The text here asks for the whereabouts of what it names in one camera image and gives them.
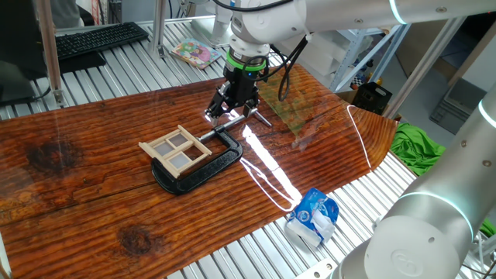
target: metal pole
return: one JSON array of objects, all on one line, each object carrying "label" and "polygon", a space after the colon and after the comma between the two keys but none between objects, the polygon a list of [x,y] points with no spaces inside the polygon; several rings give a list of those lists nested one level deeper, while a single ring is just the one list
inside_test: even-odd
[{"label": "metal pole", "polygon": [[410,26],[412,26],[412,24],[402,25],[400,26],[400,29],[396,31],[396,34],[394,35],[393,40],[391,41],[391,45],[386,50],[386,53],[381,59],[381,62],[379,62],[379,64],[375,68],[375,71],[372,74],[372,77],[370,78],[370,82],[377,82],[379,80],[382,73],[384,73],[386,66],[389,64],[389,61],[391,61],[394,54],[396,53],[396,50],[398,49],[401,42],[405,38],[406,33],[410,30]]},{"label": "metal pole", "polygon": [[341,80],[334,92],[339,92],[341,88],[343,88],[343,86],[350,84],[351,79],[370,59],[372,59],[375,53],[398,31],[399,28],[400,26],[393,27],[389,34],[382,38],[382,40],[376,46],[374,46],[374,48],[358,63],[358,65],[356,65],[355,68]]},{"label": "metal pole", "polygon": [[40,19],[41,38],[43,40],[50,88],[55,97],[55,102],[58,105],[63,105],[64,97],[62,95],[62,81],[60,80],[59,59],[57,56],[57,45],[55,43],[55,29],[53,27],[50,0],[36,0],[36,8],[38,9],[38,17]]},{"label": "metal pole", "polygon": [[439,32],[434,42],[432,42],[431,47],[427,50],[424,57],[420,60],[417,67],[413,70],[413,73],[405,82],[405,85],[403,85],[401,90],[398,92],[398,96],[384,113],[384,117],[389,119],[394,118],[403,102],[410,95],[410,93],[417,88],[420,81],[422,81],[427,72],[431,69],[434,62],[436,62],[439,55],[441,55],[442,51],[446,48],[453,36],[455,36],[456,31],[458,31],[462,23],[465,21],[465,18],[466,16],[448,19],[441,32]]},{"label": "metal pole", "polygon": [[157,0],[155,5],[155,19],[153,20],[153,38],[149,44],[151,53],[158,53],[160,58],[167,56],[167,50],[162,44],[164,38],[164,24],[166,16],[166,1]]},{"label": "metal pole", "polygon": [[361,29],[360,31],[358,31],[358,34],[356,35],[355,39],[350,41],[350,46],[348,47],[346,56],[344,57],[343,62],[341,62],[340,66],[338,67],[338,70],[334,75],[334,79],[332,80],[331,85],[329,86],[331,92],[333,93],[337,92],[336,89],[338,88],[338,84],[343,79],[343,76],[348,70],[348,67],[351,64],[353,64],[353,62],[355,62],[355,59],[357,58],[358,50],[360,49],[360,45],[362,44],[366,32],[367,32],[366,29]]}]

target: slatted metal surface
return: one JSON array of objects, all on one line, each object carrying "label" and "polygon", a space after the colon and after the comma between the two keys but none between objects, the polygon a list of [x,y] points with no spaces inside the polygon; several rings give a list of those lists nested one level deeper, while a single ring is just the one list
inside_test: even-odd
[{"label": "slatted metal surface", "polygon": [[[140,25],[151,36],[153,23]],[[167,50],[187,38],[201,38],[191,28],[191,19],[166,21],[164,46]],[[63,74],[62,86],[67,105],[97,102],[222,76],[227,49],[218,49],[222,58],[211,67],[199,70],[173,57],[154,59],[147,51],[147,44],[147,41],[141,41],[102,51],[107,61],[105,66]],[[271,66],[280,63],[279,57],[270,57]],[[38,95],[48,85],[46,78],[32,82]],[[60,107],[55,105],[53,96],[49,94],[38,102],[1,107],[0,118],[11,119],[54,109]],[[288,217],[285,216],[167,278],[289,279],[324,259],[330,259],[335,268],[354,247],[371,237],[374,220],[388,211],[414,179],[415,176],[389,153],[374,172],[329,194],[338,203],[340,211],[336,231],[327,244],[313,248],[304,240],[286,233]],[[466,264],[478,267],[471,257],[467,258]],[[480,277],[463,268],[457,278]]]}]

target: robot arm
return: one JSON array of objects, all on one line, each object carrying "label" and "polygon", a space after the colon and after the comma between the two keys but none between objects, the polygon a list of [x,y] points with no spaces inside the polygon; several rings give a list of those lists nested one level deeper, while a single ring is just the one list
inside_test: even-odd
[{"label": "robot arm", "polygon": [[[219,0],[213,0],[222,6]],[[258,105],[256,79],[268,43],[298,34],[363,29],[468,16],[496,10],[495,0],[237,0],[224,75],[206,113]],[[371,239],[339,265],[332,279],[452,279],[496,204],[496,85],[437,164],[415,180]]]},{"label": "robot arm", "polygon": [[245,106],[248,112],[258,106],[256,82],[263,80],[257,79],[260,71],[268,70],[264,59],[270,51],[268,43],[302,33],[392,26],[496,10],[495,0],[236,0],[236,7],[213,2],[234,11],[234,35],[224,68],[227,82],[205,111],[214,123],[234,108]]}]

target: wood grain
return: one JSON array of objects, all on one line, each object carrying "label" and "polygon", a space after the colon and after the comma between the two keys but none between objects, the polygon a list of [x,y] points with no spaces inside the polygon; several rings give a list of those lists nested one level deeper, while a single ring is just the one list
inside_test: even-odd
[{"label": "wood grain", "polygon": [[[260,84],[255,118],[229,131],[243,159],[287,196],[330,192],[370,171],[346,103],[302,67]],[[237,162],[192,193],[173,196],[138,147],[181,124],[200,136],[223,80],[152,91],[0,122],[0,232],[16,278],[156,278],[212,253],[285,214],[290,203]],[[350,109],[373,168],[396,122]],[[206,146],[222,151],[219,142]]]}]

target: black keyboard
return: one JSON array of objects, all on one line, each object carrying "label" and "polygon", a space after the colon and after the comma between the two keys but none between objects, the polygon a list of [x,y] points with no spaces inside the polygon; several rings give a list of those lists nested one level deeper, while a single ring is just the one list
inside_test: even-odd
[{"label": "black keyboard", "polygon": [[59,60],[95,50],[106,50],[125,43],[146,39],[148,33],[134,22],[126,22],[84,33],[56,37]]}]

